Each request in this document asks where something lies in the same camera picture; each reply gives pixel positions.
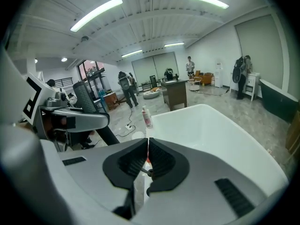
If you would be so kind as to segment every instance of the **sliding door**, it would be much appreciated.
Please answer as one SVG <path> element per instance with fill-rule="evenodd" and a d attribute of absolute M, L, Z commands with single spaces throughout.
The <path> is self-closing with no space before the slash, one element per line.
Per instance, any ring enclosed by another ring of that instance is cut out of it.
<path fill-rule="evenodd" d="M 243 56 L 249 55 L 253 71 L 276 87 L 282 87 L 283 55 L 279 33 L 271 15 L 235 26 Z"/>
<path fill-rule="evenodd" d="M 152 57 L 133 61 L 132 66 L 139 86 L 141 86 L 142 83 L 149 83 L 149 77 L 152 75 L 155 75 L 156 78 L 158 77 Z"/>
<path fill-rule="evenodd" d="M 173 52 L 163 53 L 160 55 L 153 56 L 153 59 L 154 59 L 154 64 L 158 75 L 156 79 L 164 78 L 165 70 L 167 68 L 172 68 L 174 75 L 178 74 L 175 54 Z"/>

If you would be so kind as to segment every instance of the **black backpack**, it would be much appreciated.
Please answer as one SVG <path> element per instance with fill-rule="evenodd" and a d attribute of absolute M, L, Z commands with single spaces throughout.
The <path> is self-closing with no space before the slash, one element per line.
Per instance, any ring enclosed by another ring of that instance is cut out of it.
<path fill-rule="evenodd" d="M 234 66 L 240 68 L 243 65 L 243 63 L 246 63 L 246 58 L 240 57 L 239 59 L 237 59 L 235 61 L 235 65 Z"/>
<path fill-rule="evenodd" d="M 240 57 L 235 61 L 234 69 L 232 72 L 232 80 L 234 83 L 238 83 L 240 81 L 240 76 L 242 74 L 241 66 L 243 63 L 246 63 L 246 59 L 244 57 Z"/>
<path fill-rule="evenodd" d="M 170 81 L 173 80 L 173 69 L 172 68 L 167 68 L 165 70 L 165 74 L 164 74 L 165 78 Z"/>
<path fill-rule="evenodd" d="M 124 72 L 119 72 L 118 79 L 119 79 L 121 88 L 123 90 L 127 90 L 130 86 L 128 79 L 127 79 L 127 75 Z"/>

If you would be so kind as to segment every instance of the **table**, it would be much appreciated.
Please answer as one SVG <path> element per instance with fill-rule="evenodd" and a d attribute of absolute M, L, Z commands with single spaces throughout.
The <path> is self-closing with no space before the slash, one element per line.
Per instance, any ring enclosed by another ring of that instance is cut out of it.
<path fill-rule="evenodd" d="M 168 104 L 170 111 L 174 110 L 174 106 L 184 103 L 184 107 L 188 106 L 186 82 L 183 80 L 173 80 L 161 83 L 164 102 Z"/>
<path fill-rule="evenodd" d="M 238 83 L 234 83 L 232 80 L 233 73 L 231 72 L 231 81 L 230 81 L 230 89 L 229 93 L 231 93 L 231 90 L 239 90 Z M 259 82 L 259 73 L 249 73 L 246 78 L 245 86 L 243 89 L 243 93 L 251 96 L 251 101 L 253 101 L 254 96 L 257 96 L 258 93 L 258 82 Z"/>
<path fill-rule="evenodd" d="M 198 91 L 200 89 L 200 85 L 196 85 L 195 83 L 199 83 L 200 84 L 201 80 L 199 81 L 188 81 L 189 83 L 189 90 L 190 91 Z"/>
<path fill-rule="evenodd" d="M 115 109 L 116 106 L 119 105 L 117 94 L 115 92 L 109 93 L 109 94 L 103 96 L 103 98 L 104 98 L 104 101 L 106 102 L 109 110 Z"/>

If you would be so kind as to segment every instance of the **chair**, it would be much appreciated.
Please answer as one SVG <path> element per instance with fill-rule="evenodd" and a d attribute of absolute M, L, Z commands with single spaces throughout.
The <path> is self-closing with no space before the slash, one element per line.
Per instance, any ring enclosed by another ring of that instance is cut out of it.
<path fill-rule="evenodd" d="M 201 83 L 204 84 L 210 84 L 211 83 L 211 78 L 213 77 L 213 73 L 205 73 L 201 74 L 200 70 L 197 70 L 194 76 L 195 81 L 201 81 Z"/>

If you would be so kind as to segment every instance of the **power strip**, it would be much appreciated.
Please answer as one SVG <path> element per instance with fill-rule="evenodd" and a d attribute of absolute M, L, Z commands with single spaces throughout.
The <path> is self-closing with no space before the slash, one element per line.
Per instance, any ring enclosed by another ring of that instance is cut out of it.
<path fill-rule="evenodd" d="M 126 127 L 126 129 L 127 129 L 128 131 L 132 131 L 132 130 L 133 130 L 133 126 L 126 125 L 125 127 Z"/>

